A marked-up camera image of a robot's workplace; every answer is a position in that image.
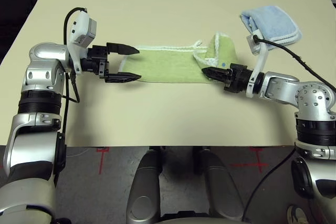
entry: light blue towel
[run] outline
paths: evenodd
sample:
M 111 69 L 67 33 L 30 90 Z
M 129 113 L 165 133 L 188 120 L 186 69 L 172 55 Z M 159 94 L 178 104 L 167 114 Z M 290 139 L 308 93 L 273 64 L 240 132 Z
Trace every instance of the light blue towel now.
M 245 10 L 240 15 L 250 33 L 259 29 L 266 40 L 281 45 L 298 41 L 302 33 L 297 24 L 278 6 L 263 6 Z

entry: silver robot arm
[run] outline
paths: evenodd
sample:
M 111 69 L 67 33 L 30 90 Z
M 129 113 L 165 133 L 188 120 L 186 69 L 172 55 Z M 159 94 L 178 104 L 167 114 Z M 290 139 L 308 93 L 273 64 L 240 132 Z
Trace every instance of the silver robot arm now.
M 139 51 L 113 43 L 87 48 L 95 35 L 96 22 L 81 11 L 67 45 L 46 42 L 30 50 L 18 113 L 13 117 L 4 155 L 8 180 L 0 188 L 0 223 L 56 223 L 55 186 L 66 163 L 65 135 L 59 132 L 65 75 L 93 72 L 105 82 L 128 82 L 141 77 L 110 74 L 109 53 L 127 55 Z
M 230 69 L 208 67 L 202 71 L 233 93 L 247 91 L 253 74 L 247 66 L 237 64 L 231 64 Z M 255 76 L 252 94 L 298 109 L 295 146 L 301 157 L 291 165 L 294 188 L 301 197 L 316 200 L 327 223 L 336 223 L 336 113 L 331 111 L 334 92 L 324 83 L 300 82 L 285 74 L 259 72 Z

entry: green towel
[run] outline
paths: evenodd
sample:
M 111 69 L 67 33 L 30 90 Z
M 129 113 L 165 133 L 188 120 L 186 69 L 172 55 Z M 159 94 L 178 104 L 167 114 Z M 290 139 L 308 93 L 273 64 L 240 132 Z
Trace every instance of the green towel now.
M 238 63 L 230 37 L 216 33 L 208 47 L 197 41 L 189 47 L 137 47 L 140 54 L 125 56 L 120 72 L 140 74 L 139 81 L 174 83 L 215 83 L 201 69 L 229 68 Z

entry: black cable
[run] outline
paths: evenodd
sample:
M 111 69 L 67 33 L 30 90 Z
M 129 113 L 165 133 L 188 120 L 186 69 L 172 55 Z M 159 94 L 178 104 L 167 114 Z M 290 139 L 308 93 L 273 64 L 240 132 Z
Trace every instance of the black cable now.
M 311 214 L 311 216 L 313 217 L 315 223 L 316 223 L 316 224 L 320 224 L 320 222 L 317 221 L 315 215 L 313 214 L 313 211 L 311 210 L 310 200 L 308 200 L 308 206 L 309 206 L 310 214 Z
M 72 9 L 71 11 L 69 11 L 69 13 L 67 14 L 67 16 L 65 17 L 64 19 L 64 25 L 63 25 L 63 44 L 66 45 L 67 44 L 67 27 L 68 27 L 68 21 L 69 21 L 69 18 L 70 16 L 76 12 L 76 11 L 84 11 L 85 12 L 85 8 L 82 8 L 82 7 L 76 7 L 74 9 Z M 75 101 L 74 99 L 70 98 L 69 97 L 69 74 L 68 73 L 65 73 L 65 98 L 66 98 L 66 102 L 65 102 L 65 108 L 64 108 L 64 116 L 63 116 L 63 127 L 62 127 L 62 133 L 65 135 L 65 131 L 66 131 L 66 128 L 67 128 L 67 117 L 68 117 L 68 109 L 69 109 L 69 101 L 74 101 L 76 103 L 79 102 L 79 94 L 78 94 L 78 91 L 77 91 L 77 86 L 76 86 L 76 82 L 75 84 L 72 84 L 73 87 L 76 87 L 74 88 L 74 92 L 75 92 L 75 95 L 76 95 L 76 99 L 77 101 Z
M 284 47 L 283 45 L 274 43 L 274 42 L 269 41 L 269 40 L 259 39 L 257 35 L 253 35 L 253 40 L 254 40 L 255 43 L 257 43 L 257 42 L 267 43 L 267 44 L 270 44 L 272 46 L 281 48 L 282 50 L 286 51 L 287 53 L 292 55 L 293 58 L 296 59 L 308 72 L 310 72 L 314 77 L 316 77 L 321 82 L 323 82 L 325 85 L 327 85 L 334 93 L 336 93 L 336 88 L 331 83 L 329 83 L 327 80 L 323 79 L 316 72 L 314 72 L 303 60 L 301 60 L 300 56 L 298 56 L 296 53 L 289 50 L 287 47 Z
M 247 213 L 247 210 L 248 210 L 248 207 L 254 197 L 254 194 L 257 192 L 257 190 L 259 189 L 259 187 L 262 185 L 262 183 L 268 178 L 269 175 L 271 175 L 276 169 L 278 169 L 281 165 L 283 165 L 295 152 L 295 147 L 294 149 L 279 163 L 277 164 L 272 170 L 270 170 L 262 179 L 261 181 L 259 182 L 259 184 L 256 186 L 256 188 L 254 188 L 251 196 L 249 197 L 248 201 L 247 201 L 247 204 L 245 206 L 245 209 L 244 209 L 244 212 L 243 212 L 243 217 L 242 217 L 242 221 L 245 221 L 246 219 L 246 213 Z

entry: beige table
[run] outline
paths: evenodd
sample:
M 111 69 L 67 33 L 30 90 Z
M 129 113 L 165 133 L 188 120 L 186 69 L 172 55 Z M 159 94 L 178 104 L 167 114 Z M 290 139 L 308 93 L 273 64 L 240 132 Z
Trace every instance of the beige table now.
M 335 84 L 335 10 L 330 0 L 39 0 L 0 66 L 1 144 L 17 112 L 29 49 L 42 41 L 62 43 L 62 24 L 75 6 L 97 21 L 94 45 L 204 44 L 216 31 L 229 34 L 239 61 L 256 62 L 239 19 L 243 9 L 279 5 L 297 22 L 303 38 L 289 48 Z M 117 69 L 121 56 L 110 56 Z M 265 71 L 315 80 L 287 53 L 275 49 Z M 131 82 L 109 84 L 86 73 L 77 78 L 80 104 L 70 104 L 70 146 L 290 145 L 296 138 L 295 108 L 244 94 L 224 93 L 212 84 Z

